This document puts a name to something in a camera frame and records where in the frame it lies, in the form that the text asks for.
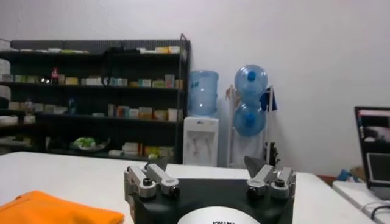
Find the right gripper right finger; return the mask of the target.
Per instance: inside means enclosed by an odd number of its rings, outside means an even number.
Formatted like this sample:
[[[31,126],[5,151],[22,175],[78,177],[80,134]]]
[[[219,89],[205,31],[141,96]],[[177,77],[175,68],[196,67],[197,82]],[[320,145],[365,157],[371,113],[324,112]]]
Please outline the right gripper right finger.
[[[277,200],[294,199],[296,173],[290,167],[278,171],[265,160],[251,156],[244,157],[250,178],[247,180],[247,196],[258,199],[266,194]]]

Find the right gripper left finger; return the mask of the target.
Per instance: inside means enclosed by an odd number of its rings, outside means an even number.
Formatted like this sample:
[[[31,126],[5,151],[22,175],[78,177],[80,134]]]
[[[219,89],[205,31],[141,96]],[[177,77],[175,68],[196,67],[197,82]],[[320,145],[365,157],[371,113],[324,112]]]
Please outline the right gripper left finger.
[[[138,195],[150,199],[156,196],[157,188],[160,193],[177,198],[180,195],[179,180],[169,176],[156,163],[147,163],[141,169],[139,166],[128,166],[124,171],[124,194],[128,200],[130,196]]]

